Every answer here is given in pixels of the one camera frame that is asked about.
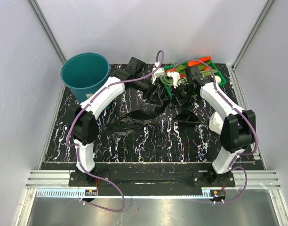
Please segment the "black trash bag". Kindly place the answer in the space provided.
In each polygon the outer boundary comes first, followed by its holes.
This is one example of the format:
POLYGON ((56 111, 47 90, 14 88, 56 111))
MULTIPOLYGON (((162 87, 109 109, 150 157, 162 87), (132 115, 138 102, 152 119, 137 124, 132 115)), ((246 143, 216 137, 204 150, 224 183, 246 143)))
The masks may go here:
POLYGON ((156 99, 158 105, 144 103, 140 92, 128 89, 111 102, 99 116, 100 140, 104 143, 123 141, 140 142, 153 136, 168 134, 166 128, 195 126, 200 120, 185 106, 169 106, 170 100, 156 99))

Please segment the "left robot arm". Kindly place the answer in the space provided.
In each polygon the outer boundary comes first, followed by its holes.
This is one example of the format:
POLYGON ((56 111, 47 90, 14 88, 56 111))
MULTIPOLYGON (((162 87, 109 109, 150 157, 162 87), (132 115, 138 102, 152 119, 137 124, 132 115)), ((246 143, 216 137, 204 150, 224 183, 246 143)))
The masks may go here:
POLYGON ((73 121, 66 137, 66 145, 76 149, 76 173, 83 185, 90 186, 96 178, 101 179, 92 172, 95 168, 93 146, 99 134, 97 118, 117 96, 129 87, 148 93, 153 85, 148 79, 154 77, 161 69, 161 63, 163 62, 157 60, 152 72, 139 77, 138 74, 141 73, 144 62, 132 57, 127 65, 112 69, 104 85, 79 106, 73 108, 73 121))

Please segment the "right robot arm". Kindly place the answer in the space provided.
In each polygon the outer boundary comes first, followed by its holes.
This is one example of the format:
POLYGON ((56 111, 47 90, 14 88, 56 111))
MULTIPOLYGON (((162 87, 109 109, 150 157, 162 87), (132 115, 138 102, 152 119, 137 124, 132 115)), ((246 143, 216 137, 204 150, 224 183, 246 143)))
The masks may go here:
POLYGON ((203 76, 197 66, 185 68, 187 82, 182 84, 180 74, 171 69, 167 76, 173 80, 178 97, 200 96, 207 101, 223 121, 220 134, 221 149, 212 163, 213 171, 208 173, 208 182, 219 186, 224 174, 232 169, 233 163, 247 146, 257 145, 256 115, 252 110, 244 110, 235 104, 219 87, 212 69, 210 76, 203 76))

